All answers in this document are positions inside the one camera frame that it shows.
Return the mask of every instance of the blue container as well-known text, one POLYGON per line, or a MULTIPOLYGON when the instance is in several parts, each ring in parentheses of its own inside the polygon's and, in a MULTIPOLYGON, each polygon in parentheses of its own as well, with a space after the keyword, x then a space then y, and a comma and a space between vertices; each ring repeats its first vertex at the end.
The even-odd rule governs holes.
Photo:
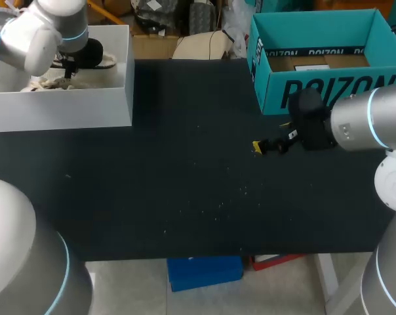
POLYGON ((243 265, 238 256, 167 259, 172 291, 183 291, 240 280, 243 265))

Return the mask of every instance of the cardboard box flap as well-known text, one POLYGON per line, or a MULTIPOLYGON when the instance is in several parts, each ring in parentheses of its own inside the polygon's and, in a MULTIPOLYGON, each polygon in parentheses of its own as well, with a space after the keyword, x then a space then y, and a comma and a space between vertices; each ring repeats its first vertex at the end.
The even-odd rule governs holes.
POLYGON ((324 56, 290 57, 293 70, 295 66, 310 66, 312 64, 327 64, 324 56))
POLYGON ((254 19, 252 19, 252 24, 250 25, 250 36, 252 39, 249 40, 247 61, 252 82, 254 83, 256 98, 262 110, 264 108, 269 75, 272 71, 254 19))
POLYGON ((261 13, 254 15, 254 19, 267 50, 359 48, 366 45, 375 12, 376 10, 347 10, 329 11, 328 14, 323 11, 261 13))
POLYGON ((135 59, 170 59, 178 44, 176 36, 148 36, 133 37, 135 59))
POLYGON ((360 55, 337 54, 324 57, 330 69, 369 67, 366 57, 360 55))
POLYGON ((292 71, 294 66, 291 62, 291 57, 270 57, 269 65, 272 72, 292 71))
POLYGON ((371 66, 396 66, 396 35, 389 32, 389 24, 377 10, 364 50, 371 66))

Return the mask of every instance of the yellow tag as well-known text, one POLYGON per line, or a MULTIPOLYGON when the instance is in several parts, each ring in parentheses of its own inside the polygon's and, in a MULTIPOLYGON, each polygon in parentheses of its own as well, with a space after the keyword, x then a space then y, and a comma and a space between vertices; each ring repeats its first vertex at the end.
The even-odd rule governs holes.
POLYGON ((280 127, 288 127, 291 125, 291 121, 289 121, 288 123, 284 123, 282 125, 280 125, 280 127))
POLYGON ((260 141, 254 141, 254 142, 252 142, 252 144, 253 144, 253 147, 255 148, 255 152, 262 154, 261 148, 259 147, 259 142, 260 141))

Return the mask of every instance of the brown cardboard box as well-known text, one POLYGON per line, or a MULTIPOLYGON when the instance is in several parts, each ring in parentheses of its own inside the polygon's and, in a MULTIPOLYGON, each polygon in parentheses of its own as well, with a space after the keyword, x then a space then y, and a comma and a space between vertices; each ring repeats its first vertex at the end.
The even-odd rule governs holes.
MULTIPOLYGON (((92 0, 92 2, 101 8, 104 7, 102 0, 92 0)), ((103 20, 105 20, 105 17, 103 15, 97 13, 95 10, 87 6, 87 21, 89 22, 89 24, 98 24, 103 20)))
POLYGON ((327 64, 330 69, 369 67, 363 54, 330 54, 305 57, 268 57, 273 72, 296 71, 296 66, 327 64))
POLYGON ((132 40, 135 59, 172 58, 178 36, 135 35, 132 40))
POLYGON ((131 12, 130 0, 104 0, 104 7, 115 16, 122 16, 131 12))

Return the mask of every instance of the blue led ring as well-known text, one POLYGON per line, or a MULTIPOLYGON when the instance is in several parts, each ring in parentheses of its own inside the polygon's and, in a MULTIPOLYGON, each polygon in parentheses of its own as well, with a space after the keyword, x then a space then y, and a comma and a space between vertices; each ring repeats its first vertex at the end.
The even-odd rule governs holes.
POLYGON ((77 38, 83 36, 86 33, 86 31, 87 31, 87 28, 80 35, 77 35, 75 37, 63 38, 62 40, 63 41, 73 41, 74 39, 77 39, 77 38))
POLYGON ((64 279, 62 280, 62 285, 60 290, 58 291, 58 294, 56 295, 56 298, 54 300, 54 302, 52 302, 51 306, 48 308, 47 312, 45 313, 45 315, 50 315, 51 312, 54 310, 54 308, 56 307, 56 305, 58 304, 58 302, 60 301, 62 294, 66 288, 67 285, 67 281, 68 281, 68 274, 69 274, 69 252, 68 252, 68 247, 66 244, 66 241, 64 241, 64 238, 62 238, 62 236, 60 235, 60 233, 58 233, 59 237, 62 240, 62 243, 64 244, 64 247, 66 248, 66 257, 67 257, 67 267, 66 267, 66 274, 64 275, 64 279))
POLYGON ((379 270, 379 261, 378 261, 378 255, 379 255, 379 247, 377 247, 377 251, 376 251, 376 270, 377 270, 377 275, 379 277, 379 281, 380 284, 383 287, 384 293, 386 293, 387 297, 389 298, 389 300, 392 302, 393 306, 396 308, 396 302, 393 299, 393 297, 390 295, 389 291, 387 290, 386 286, 384 285, 383 279, 382 279, 382 275, 380 274, 380 270, 379 270))
POLYGON ((370 131, 371 134, 373 135, 374 139, 376 139, 377 143, 380 144, 381 146, 383 146, 384 148, 389 148, 388 146, 386 146, 382 141, 380 141, 379 137, 376 134, 376 131, 374 131, 374 127, 373 127, 373 120, 371 118, 371 101, 373 99, 374 93, 376 93, 376 91, 378 90, 374 89, 371 94, 370 97, 368 98, 368 104, 367 104, 367 119, 368 119, 368 126, 370 127, 370 131))

